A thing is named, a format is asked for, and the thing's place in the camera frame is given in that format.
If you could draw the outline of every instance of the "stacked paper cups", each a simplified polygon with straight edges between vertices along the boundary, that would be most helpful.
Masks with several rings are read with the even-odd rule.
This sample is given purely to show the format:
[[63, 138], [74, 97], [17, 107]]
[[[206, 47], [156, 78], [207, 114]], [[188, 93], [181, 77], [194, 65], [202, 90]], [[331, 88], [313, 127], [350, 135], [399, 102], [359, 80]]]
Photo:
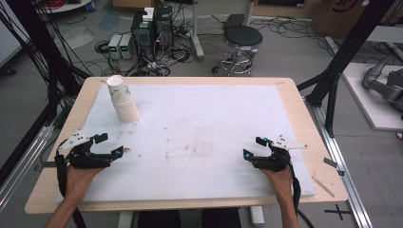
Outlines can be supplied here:
[[112, 75], [106, 80], [113, 106], [122, 123], [133, 123], [139, 119], [139, 111], [134, 98], [121, 75]]

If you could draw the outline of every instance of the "gray floor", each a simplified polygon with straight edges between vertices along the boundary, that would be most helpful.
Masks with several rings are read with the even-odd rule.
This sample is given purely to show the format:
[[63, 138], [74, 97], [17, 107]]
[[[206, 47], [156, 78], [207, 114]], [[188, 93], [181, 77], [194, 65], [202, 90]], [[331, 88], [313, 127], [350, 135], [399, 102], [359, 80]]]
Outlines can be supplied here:
[[[74, 51], [82, 61], [102, 59], [103, 56], [94, 51], [97, 42], [107, 40], [113, 32], [129, 31], [131, 21], [122, 19], [112, 9], [105, 7], [95, 12], [87, 13], [84, 10], [61, 13], [57, 16], [60, 23], [84, 21], [72, 26], [85, 27], [90, 30], [94, 40]], [[213, 20], [211, 17], [200, 19], [201, 25]], [[218, 23], [209, 23], [205, 33], [220, 33]], [[332, 61], [326, 49], [318, 45], [318, 40], [310, 38], [284, 38], [265, 27], [260, 30], [263, 34], [263, 43], [259, 47], [259, 54], [254, 60], [253, 77], [290, 77], [296, 84], [302, 83], [320, 73]], [[224, 76], [220, 71], [217, 75], [211, 73], [211, 68], [217, 63], [220, 56], [231, 50], [220, 36], [201, 36], [205, 51], [205, 58], [201, 62], [177, 64], [172, 66], [169, 76]], [[382, 56], [373, 44], [367, 44], [359, 52], [356, 60], [361, 56], [366, 58]], [[46, 85], [39, 73], [24, 53], [19, 53], [11, 60], [17, 69], [12, 76], [0, 77], [0, 133], [2, 145], [0, 164], [3, 164], [10, 152], [20, 142], [33, 121], [47, 103]], [[107, 68], [105, 63], [99, 66]], [[101, 75], [97, 66], [89, 68], [93, 75]], [[309, 94], [311, 89], [301, 92]], [[354, 179], [358, 193], [365, 205], [374, 227], [402, 227], [403, 226], [403, 162], [402, 142], [398, 141], [394, 132], [372, 130], [357, 105], [351, 91], [343, 80], [340, 80], [336, 102], [335, 134], [338, 145], [347, 162]], [[0, 214], [2, 227], [40, 227], [45, 224], [48, 215], [28, 215], [24, 211], [25, 204], [33, 185], [40, 175], [32, 167], [24, 178], [20, 187], [10, 199], [7, 207]], [[350, 211], [347, 202], [337, 203], [342, 211]], [[247, 208], [240, 208], [242, 227], [252, 227]], [[325, 213], [325, 210], [336, 210], [335, 203], [301, 204], [300, 210], [306, 214], [316, 227], [355, 227], [354, 218], [350, 214]], [[264, 206], [264, 227], [280, 227], [280, 215], [277, 206]], [[116, 227], [119, 213], [85, 213], [88, 227]], [[186, 210], [182, 212], [183, 227], [198, 227], [200, 210]], [[307, 225], [301, 220], [301, 227]]]

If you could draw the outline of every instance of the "black strap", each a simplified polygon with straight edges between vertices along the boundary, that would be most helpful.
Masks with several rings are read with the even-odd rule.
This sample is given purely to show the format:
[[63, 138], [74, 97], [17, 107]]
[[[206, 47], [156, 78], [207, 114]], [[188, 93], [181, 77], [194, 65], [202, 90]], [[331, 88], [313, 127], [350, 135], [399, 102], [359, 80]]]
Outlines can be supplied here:
[[299, 199], [301, 197], [301, 186], [299, 184], [299, 180], [296, 177], [296, 173], [294, 172], [294, 166], [291, 163], [291, 160], [288, 160], [286, 158], [284, 158], [283, 156], [281, 156], [282, 160], [287, 164], [287, 166], [290, 168], [291, 171], [291, 176], [292, 176], [292, 180], [293, 180], [293, 203], [294, 203], [294, 209], [296, 210], [296, 214], [297, 214], [297, 209], [298, 209], [298, 205], [299, 205]]
[[[63, 155], [56, 155], [54, 157], [56, 161], [56, 168], [57, 168], [57, 180], [59, 181], [59, 190], [62, 196], [64, 197], [66, 194], [67, 188], [67, 166], [65, 156]], [[76, 224], [77, 228], [86, 228], [86, 223], [84, 222], [83, 216], [78, 208], [75, 209], [73, 215], [74, 223]]]

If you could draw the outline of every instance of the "stool wheel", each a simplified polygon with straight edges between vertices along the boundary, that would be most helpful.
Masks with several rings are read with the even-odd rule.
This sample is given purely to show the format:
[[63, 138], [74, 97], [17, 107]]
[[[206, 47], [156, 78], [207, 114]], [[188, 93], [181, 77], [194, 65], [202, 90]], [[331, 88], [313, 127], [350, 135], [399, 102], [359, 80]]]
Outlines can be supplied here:
[[217, 74], [217, 73], [219, 72], [219, 67], [218, 67], [218, 66], [214, 66], [214, 67], [211, 69], [211, 72], [213, 72], [214, 74]]

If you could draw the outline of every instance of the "computer tower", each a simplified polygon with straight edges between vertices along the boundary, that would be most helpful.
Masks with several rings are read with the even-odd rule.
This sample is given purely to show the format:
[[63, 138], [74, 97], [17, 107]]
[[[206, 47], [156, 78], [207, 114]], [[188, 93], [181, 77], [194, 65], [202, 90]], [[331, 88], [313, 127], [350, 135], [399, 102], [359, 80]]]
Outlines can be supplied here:
[[163, 48], [174, 47], [173, 27], [172, 27], [172, 7], [165, 6], [157, 8], [155, 15], [157, 32], [160, 45]]
[[139, 60], [143, 57], [149, 62], [155, 62], [154, 51], [157, 51], [156, 30], [154, 21], [143, 20], [144, 10], [138, 10], [133, 18], [131, 33]]

